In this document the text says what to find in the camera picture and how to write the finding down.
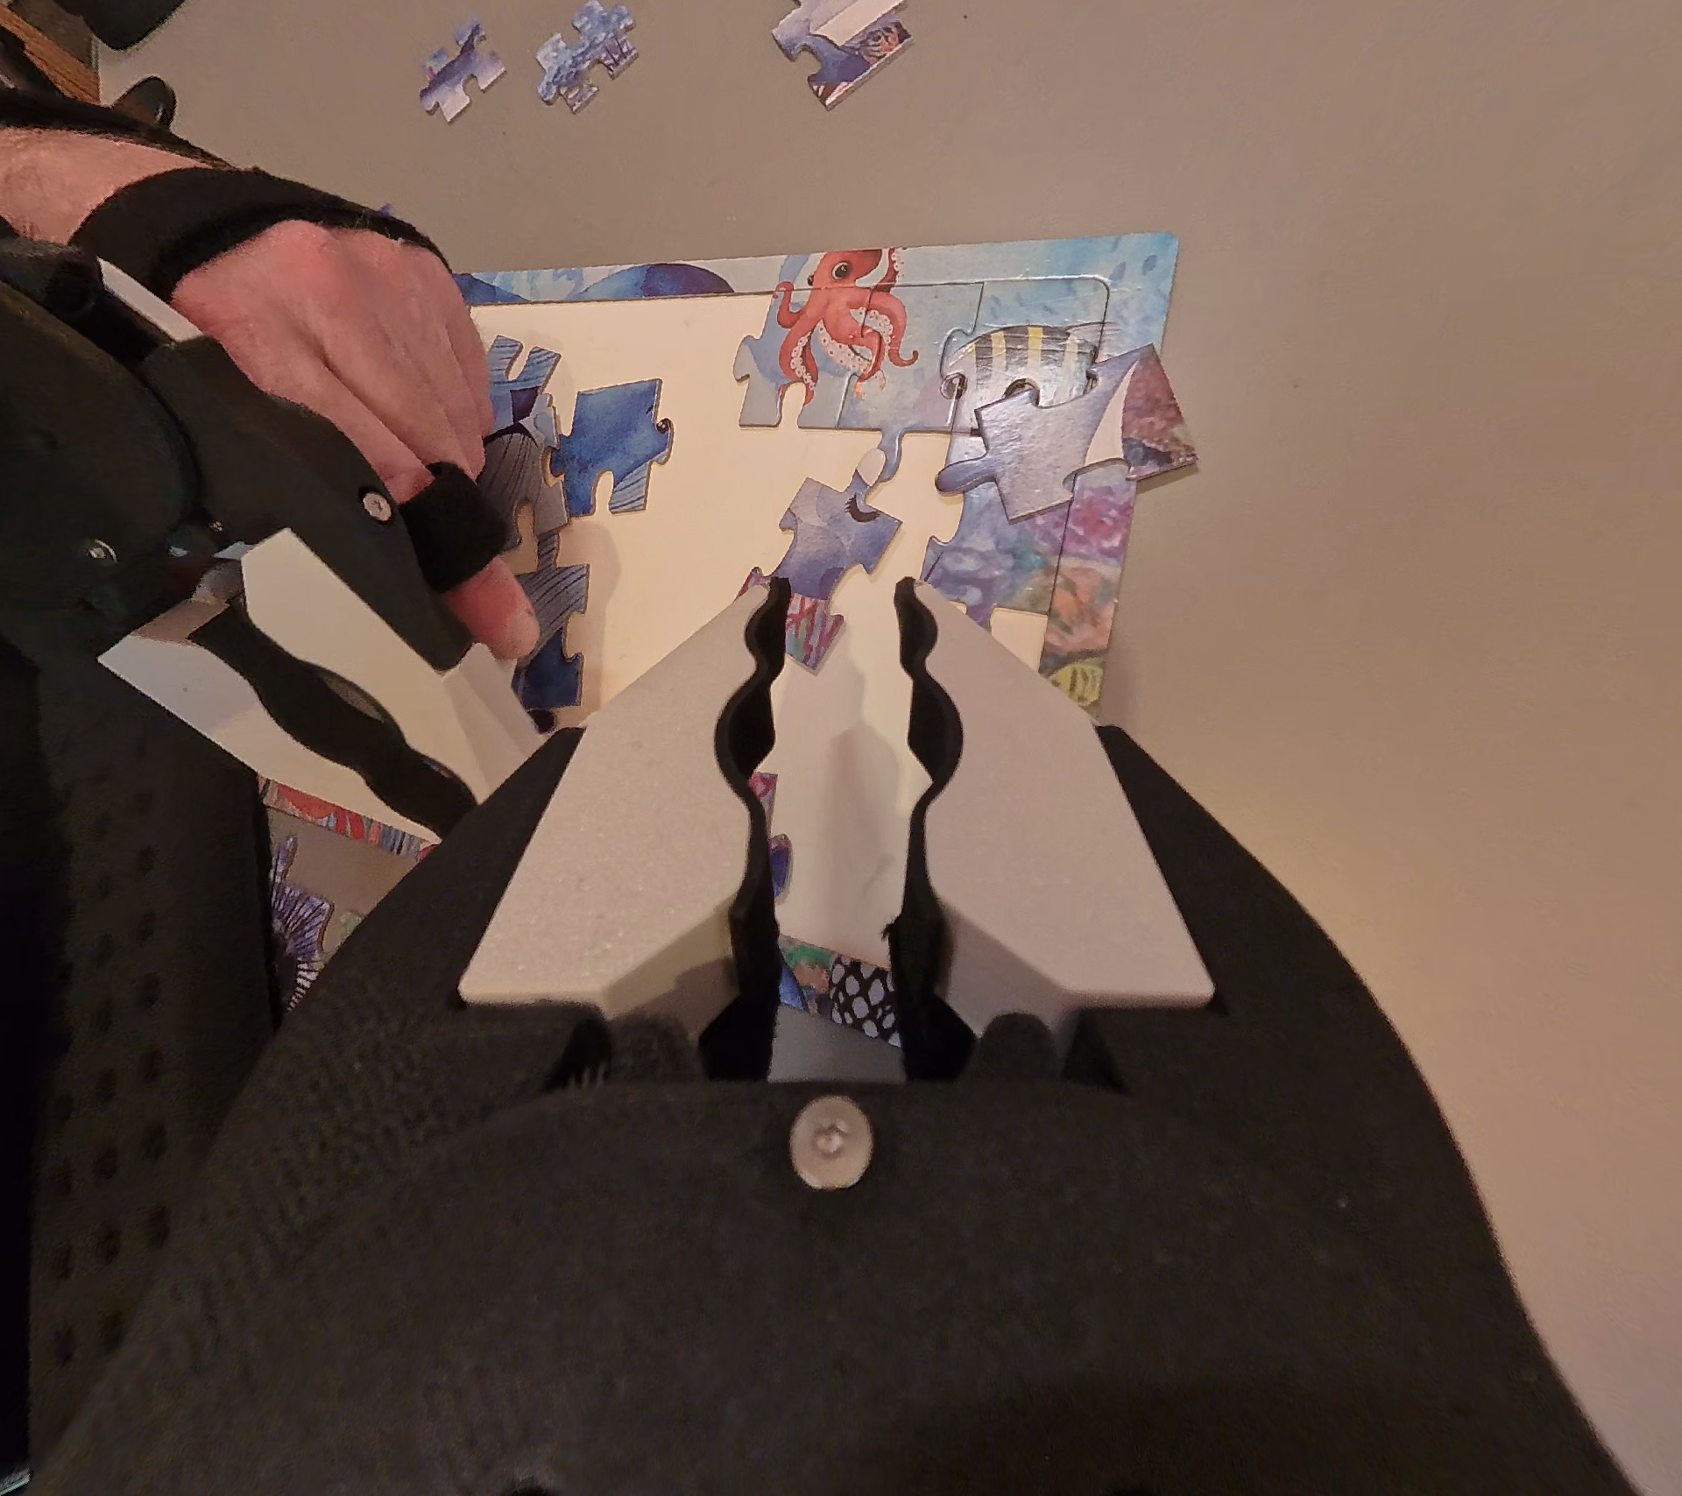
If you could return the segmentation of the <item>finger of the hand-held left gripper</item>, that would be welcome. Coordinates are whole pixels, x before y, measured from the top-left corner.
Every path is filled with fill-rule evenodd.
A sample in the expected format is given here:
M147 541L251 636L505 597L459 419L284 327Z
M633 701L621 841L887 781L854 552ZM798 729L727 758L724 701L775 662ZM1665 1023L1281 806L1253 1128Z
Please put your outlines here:
M324 667L379 702L405 744L458 774L487 799L540 746L510 676L482 645L449 671L416 653L291 531L249 546L240 559L244 606L256 629L284 652ZM198 730L261 778L321 800L375 800L368 776L291 739L230 669L226 706L211 711L197 688Z
M473 792L356 687L288 652L242 602L179 602L100 664L261 778L440 839Z

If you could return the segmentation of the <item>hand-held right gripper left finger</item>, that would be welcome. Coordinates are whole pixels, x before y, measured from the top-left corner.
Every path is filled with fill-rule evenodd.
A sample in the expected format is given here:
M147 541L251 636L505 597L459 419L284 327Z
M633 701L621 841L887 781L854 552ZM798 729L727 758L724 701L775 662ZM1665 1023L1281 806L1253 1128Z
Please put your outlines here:
M584 1005L703 1033L747 991L733 911L766 821L789 585L748 587L600 708L468 962L468 1005Z

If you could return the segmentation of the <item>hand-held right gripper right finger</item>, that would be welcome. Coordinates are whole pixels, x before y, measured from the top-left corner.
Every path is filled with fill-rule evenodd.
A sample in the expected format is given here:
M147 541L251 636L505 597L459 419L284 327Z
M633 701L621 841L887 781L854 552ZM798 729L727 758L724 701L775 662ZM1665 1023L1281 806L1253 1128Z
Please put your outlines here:
M969 1051L1004 1016L1064 1051L1090 1009L1200 1009L1209 976L1092 718L929 583L894 590L910 816L887 928L906 1051Z

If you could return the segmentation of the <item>striped dark blue puzzle piece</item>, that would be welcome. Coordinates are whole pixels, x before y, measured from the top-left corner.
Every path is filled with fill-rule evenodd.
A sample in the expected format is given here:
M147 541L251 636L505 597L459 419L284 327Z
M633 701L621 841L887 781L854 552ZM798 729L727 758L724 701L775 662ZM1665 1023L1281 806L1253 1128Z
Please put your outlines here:
M515 667L515 697L542 732L557 729L564 709L579 708L582 695L582 655L566 645L571 618L589 599L587 564L559 564L557 534L545 534L536 564L517 576L536 616L538 641Z

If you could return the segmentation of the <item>pale striped puzzle piece with fin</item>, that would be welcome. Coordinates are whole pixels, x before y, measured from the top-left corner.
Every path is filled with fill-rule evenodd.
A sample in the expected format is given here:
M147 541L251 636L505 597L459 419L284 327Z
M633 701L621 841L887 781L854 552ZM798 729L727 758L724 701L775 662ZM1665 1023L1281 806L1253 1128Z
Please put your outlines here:
M477 489L503 518L501 553L522 546L519 515L531 513L535 538L559 532L571 518L563 480L550 480L550 447L521 424L491 434L484 443L484 466Z

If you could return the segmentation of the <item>dark blue puzzle piece with eye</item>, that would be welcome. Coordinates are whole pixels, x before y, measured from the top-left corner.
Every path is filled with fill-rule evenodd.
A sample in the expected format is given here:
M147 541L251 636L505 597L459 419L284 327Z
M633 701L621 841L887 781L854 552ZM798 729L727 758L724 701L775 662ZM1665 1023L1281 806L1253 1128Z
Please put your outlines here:
M557 434L549 469L561 487L566 515L596 513L598 483L612 478L607 510L612 515L647 508L654 464L671 454L673 422L659 415L663 382L645 378L582 390L575 398L573 427Z

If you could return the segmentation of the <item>whale eye puzzle piece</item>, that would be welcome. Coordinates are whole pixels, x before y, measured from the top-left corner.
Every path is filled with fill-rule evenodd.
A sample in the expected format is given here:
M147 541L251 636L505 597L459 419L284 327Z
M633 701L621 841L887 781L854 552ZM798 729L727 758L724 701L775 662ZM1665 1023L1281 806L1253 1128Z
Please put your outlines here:
M885 450L873 445L861 454L845 487L812 476L801 483L778 522L789 546L769 571L789 583L792 597L831 608L850 573L871 576L906 548L904 522L873 504L887 471Z

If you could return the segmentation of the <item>sea print puzzle tray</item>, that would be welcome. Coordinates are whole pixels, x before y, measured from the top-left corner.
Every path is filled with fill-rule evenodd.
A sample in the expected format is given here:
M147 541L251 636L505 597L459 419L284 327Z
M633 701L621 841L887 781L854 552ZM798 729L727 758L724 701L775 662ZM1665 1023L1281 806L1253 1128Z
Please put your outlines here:
M845 487L861 455L883 445L875 429L801 427L791 394L780 426L741 426L747 383L734 378L734 361L745 338L769 320L819 327L847 376L866 376L885 352L868 322L880 292L1088 277L1108 287L1095 362L1155 347L1167 369L1176 254L1172 236L1153 233L463 277L486 350L503 334L559 352L524 426L550 448L573 429L579 392L661 380L657 413L673 424L645 510L610 513L614 478L605 475L596 511L556 532L557 564L591 567L587 606L564 636L568 653L584 660L580 704L563 709L557 727L584 725L727 599L769 578L789 548L780 522L801 483ZM854 569L836 590L831 608L847 625L819 673L785 655L771 690L775 750L759 769L776 774L773 823L794 846L792 881L776 907L782 1000L894 1049L901 1033L885 930L901 911L908 830L931 785L910 744L913 681L901 662L896 588L915 578L938 592L920 573L929 543L957 534L964 496L941 494L936 476L978 450L952 431L904 433L889 445L871 501L903 522L904 550L869 576ZM945 599L1095 713L1137 494L1195 459L1197 450L1190 464L1153 476L1104 466L1076 480L1048 616L999 606L983 627Z

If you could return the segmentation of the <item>striped purple puzzle piece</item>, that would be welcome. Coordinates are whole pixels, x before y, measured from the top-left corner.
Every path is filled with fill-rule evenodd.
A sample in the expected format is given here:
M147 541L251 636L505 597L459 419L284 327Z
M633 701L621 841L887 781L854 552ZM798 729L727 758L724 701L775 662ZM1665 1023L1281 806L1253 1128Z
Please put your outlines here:
M936 475L943 496L987 485L1013 524L1067 506L1090 471L1122 468L1125 478L1186 468L1195 447L1167 369L1153 345L1087 366L1081 392L1048 405L1025 375L1020 389L978 406L976 454L953 457Z

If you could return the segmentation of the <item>person's left hand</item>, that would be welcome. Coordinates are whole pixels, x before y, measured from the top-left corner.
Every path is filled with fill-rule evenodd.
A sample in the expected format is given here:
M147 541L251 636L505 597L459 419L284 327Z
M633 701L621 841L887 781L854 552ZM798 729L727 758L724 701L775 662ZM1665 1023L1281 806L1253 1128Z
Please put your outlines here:
M286 221L190 271L170 303L256 387L326 417L398 503L438 464L484 471L487 354L430 249Z

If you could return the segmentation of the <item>purple pink coral puzzle piece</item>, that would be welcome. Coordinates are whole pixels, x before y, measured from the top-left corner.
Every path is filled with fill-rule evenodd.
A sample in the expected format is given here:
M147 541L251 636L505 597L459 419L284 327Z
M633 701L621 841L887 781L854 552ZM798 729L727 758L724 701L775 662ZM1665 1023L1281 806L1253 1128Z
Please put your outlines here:
M952 539L931 539L922 580L988 627L999 606L1048 616L1071 504L1013 520L999 485L967 489Z

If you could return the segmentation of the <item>wooden cabinet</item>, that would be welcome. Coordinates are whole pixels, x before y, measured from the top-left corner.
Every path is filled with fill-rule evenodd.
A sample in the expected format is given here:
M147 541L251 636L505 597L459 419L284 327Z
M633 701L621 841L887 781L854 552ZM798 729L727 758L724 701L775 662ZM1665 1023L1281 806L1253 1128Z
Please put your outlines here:
M2 87L102 103L88 24L53 0L2 0Z

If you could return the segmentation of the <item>octopus arms puzzle piece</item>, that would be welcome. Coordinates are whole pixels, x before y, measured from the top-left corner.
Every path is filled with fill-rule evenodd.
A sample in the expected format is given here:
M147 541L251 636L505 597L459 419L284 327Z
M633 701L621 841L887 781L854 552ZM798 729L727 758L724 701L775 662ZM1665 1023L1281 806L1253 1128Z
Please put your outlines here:
M733 361L733 376L745 383L740 424L778 427L791 394L799 401L801 429L840 429L850 378L831 350L820 327L783 329L768 320L766 329L747 336Z

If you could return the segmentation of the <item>blue white puzzle piece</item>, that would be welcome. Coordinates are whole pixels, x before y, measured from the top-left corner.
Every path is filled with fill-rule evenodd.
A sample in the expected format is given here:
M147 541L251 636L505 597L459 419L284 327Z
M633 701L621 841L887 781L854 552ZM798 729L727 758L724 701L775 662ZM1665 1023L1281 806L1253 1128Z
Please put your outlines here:
M507 65L489 47L482 21L472 16L454 33L454 45L442 47L426 59L419 93L421 110L452 122L472 103L470 84L486 93L505 72Z

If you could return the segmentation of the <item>striped fish puzzle piece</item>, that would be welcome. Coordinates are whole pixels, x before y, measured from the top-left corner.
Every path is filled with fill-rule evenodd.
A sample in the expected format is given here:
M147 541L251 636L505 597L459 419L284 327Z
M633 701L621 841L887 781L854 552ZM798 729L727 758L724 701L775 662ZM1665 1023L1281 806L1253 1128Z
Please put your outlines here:
M978 326L946 334L939 389L952 399L950 438L980 436L981 408L1029 392L1059 405L1088 390L1109 287L1101 278L981 284Z

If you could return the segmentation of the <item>pale blue octopus puzzle piece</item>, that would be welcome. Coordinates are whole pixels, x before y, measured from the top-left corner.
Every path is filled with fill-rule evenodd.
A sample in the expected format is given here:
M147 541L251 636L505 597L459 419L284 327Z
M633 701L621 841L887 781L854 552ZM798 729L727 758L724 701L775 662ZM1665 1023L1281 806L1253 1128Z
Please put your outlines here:
M878 433L883 448L903 434L945 434L957 398L943 385L943 364L974 333L978 284L897 285L873 298L866 322L883 343L875 371L845 383L838 427Z

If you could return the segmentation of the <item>small blue purple puzzle piece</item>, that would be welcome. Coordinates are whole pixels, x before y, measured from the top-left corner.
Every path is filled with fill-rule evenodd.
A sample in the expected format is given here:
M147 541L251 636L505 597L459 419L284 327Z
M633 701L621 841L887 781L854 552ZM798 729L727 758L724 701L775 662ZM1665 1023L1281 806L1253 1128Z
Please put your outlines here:
M573 38L550 35L535 51L540 65L536 96L545 105L563 101L571 114L579 114L600 94L593 72L617 79L638 59L640 49L629 35L635 16L626 3L607 7L600 0L586 0L570 28Z

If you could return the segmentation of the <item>puzzle piece with white patch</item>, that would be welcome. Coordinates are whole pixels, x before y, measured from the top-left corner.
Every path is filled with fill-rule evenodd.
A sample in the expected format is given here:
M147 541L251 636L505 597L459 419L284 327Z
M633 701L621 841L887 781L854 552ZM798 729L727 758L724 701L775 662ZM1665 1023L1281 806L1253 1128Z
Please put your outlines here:
M826 110L836 108L883 65L906 51L908 0L792 0L771 38L789 59L810 54L808 84Z

